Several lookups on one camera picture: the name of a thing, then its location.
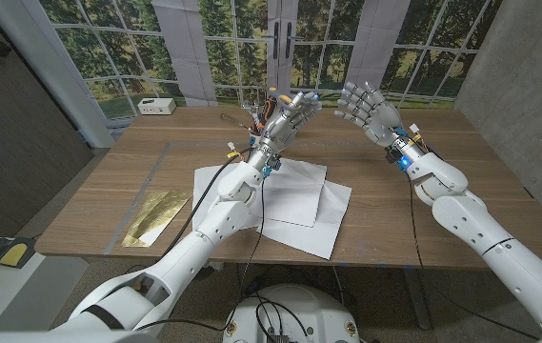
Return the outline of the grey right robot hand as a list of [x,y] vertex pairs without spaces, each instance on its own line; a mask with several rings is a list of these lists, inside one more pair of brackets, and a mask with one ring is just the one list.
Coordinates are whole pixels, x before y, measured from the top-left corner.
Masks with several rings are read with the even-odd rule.
[[340,111],[335,111],[335,116],[352,122],[372,143],[383,148],[397,138],[395,129],[402,125],[401,117],[379,89],[368,82],[363,85],[347,82],[342,94],[345,99],[337,100]]

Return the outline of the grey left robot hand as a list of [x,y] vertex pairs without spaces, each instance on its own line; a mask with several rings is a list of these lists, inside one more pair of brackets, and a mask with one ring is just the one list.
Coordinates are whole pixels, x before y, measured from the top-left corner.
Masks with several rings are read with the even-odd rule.
[[265,166],[277,169],[280,153],[321,109],[322,104],[314,92],[300,91],[287,96],[270,90],[263,110],[257,114],[260,137],[248,162],[259,170]]

